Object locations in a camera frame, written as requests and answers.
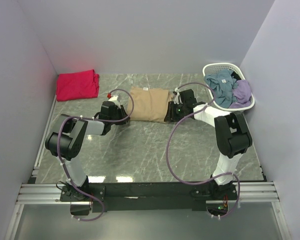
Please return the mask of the beige t-shirt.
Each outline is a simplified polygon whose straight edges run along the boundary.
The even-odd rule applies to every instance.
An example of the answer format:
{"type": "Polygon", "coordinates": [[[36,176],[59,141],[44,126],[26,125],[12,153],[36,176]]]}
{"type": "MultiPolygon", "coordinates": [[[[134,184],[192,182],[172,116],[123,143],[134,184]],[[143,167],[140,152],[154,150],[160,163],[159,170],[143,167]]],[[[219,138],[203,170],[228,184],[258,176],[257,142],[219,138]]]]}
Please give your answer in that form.
{"type": "Polygon", "coordinates": [[[130,95],[134,101],[134,109],[130,116],[132,121],[164,123],[168,104],[173,99],[173,94],[168,89],[132,87],[130,95]]]}

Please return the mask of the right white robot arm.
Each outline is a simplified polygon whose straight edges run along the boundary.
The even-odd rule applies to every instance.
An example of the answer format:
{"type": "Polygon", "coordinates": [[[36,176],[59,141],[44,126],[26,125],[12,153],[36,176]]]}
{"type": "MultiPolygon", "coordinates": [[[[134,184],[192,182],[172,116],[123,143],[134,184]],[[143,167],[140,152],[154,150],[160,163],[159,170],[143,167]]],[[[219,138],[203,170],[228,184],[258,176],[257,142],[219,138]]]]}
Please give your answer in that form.
{"type": "Polygon", "coordinates": [[[191,89],[175,90],[175,99],[168,103],[165,122],[179,122],[186,116],[204,122],[215,129],[216,143],[220,156],[211,181],[204,183],[208,195],[221,199],[233,187],[233,178],[239,160],[252,146],[253,140],[246,120],[240,111],[223,111],[210,106],[207,102],[198,102],[191,89]]]}

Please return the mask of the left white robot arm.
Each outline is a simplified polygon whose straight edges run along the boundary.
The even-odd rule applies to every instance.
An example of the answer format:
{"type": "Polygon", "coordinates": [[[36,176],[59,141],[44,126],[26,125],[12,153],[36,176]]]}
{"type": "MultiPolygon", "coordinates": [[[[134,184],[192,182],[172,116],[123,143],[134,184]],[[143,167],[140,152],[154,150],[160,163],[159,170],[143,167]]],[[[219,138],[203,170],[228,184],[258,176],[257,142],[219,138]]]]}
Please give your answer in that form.
{"type": "Polygon", "coordinates": [[[84,138],[87,135],[104,136],[113,125],[124,125],[129,120],[118,95],[104,101],[100,112],[90,120],[71,118],[65,114],[58,117],[45,140],[45,148],[56,158],[61,157],[60,164],[69,173],[61,190],[62,197],[66,200],[85,201],[91,194],[88,176],[77,157],[84,138]]]}

